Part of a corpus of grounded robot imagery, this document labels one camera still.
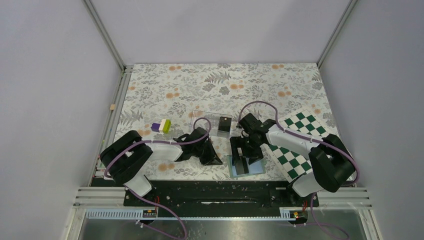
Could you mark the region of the green card holder wallet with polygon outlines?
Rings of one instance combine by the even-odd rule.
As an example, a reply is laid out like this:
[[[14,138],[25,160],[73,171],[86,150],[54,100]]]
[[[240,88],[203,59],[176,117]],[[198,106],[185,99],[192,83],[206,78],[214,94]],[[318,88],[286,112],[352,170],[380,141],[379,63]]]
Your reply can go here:
[[[241,172],[237,172],[236,166],[232,165],[232,156],[227,156],[229,175],[231,179],[261,175],[266,173],[265,164],[263,160],[259,160],[252,164],[248,164],[248,160],[249,159],[246,158],[242,161]]]

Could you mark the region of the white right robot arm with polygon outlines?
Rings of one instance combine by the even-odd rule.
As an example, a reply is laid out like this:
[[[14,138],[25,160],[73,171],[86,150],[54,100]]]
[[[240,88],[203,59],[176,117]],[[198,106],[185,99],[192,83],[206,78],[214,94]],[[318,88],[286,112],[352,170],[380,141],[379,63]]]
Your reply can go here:
[[[282,147],[304,157],[312,171],[296,177],[287,191],[287,201],[293,206],[301,205],[307,196],[326,190],[335,193],[356,171],[356,164],[340,138],[334,134],[315,138],[283,126],[273,119],[264,122],[251,113],[237,125],[245,136],[230,138],[232,165],[242,158],[255,163],[263,158],[261,146]]]

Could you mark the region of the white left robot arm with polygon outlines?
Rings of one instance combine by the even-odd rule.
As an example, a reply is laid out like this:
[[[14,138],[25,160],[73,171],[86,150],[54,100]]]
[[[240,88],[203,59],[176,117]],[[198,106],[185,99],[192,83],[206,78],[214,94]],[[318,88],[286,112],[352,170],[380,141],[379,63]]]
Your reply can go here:
[[[153,185],[141,172],[147,161],[167,160],[182,162],[198,158],[203,166],[222,165],[209,133],[202,127],[195,128],[172,141],[144,140],[131,130],[107,147],[99,156],[105,166],[104,176],[116,184],[123,185],[136,194],[144,206],[155,200]]]

